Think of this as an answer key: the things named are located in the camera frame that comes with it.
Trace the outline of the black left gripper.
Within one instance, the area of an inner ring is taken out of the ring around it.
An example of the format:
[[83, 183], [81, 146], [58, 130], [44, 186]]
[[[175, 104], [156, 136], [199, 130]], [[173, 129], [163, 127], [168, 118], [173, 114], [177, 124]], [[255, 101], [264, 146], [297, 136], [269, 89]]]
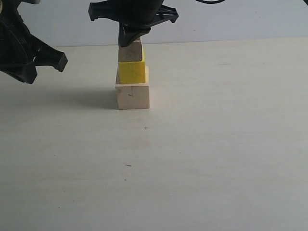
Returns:
[[37, 77], [36, 67], [51, 66], [63, 72], [68, 59], [31, 34], [18, 7], [21, 0], [0, 2], [0, 71], [14, 79], [33, 84]]

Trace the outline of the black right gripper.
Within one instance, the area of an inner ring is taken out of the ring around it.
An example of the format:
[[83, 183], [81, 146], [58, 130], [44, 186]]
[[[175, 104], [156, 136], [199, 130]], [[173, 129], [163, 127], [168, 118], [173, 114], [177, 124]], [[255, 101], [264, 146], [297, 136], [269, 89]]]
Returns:
[[106, 18], [119, 22], [118, 44], [121, 47], [128, 47], [140, 37], [149, 34], [150, 27], [166, 21], [174, 23], [179, 17], [176, 9], [163, 5], [162, 0], [91, 2], [88, 13], [91, 21]]

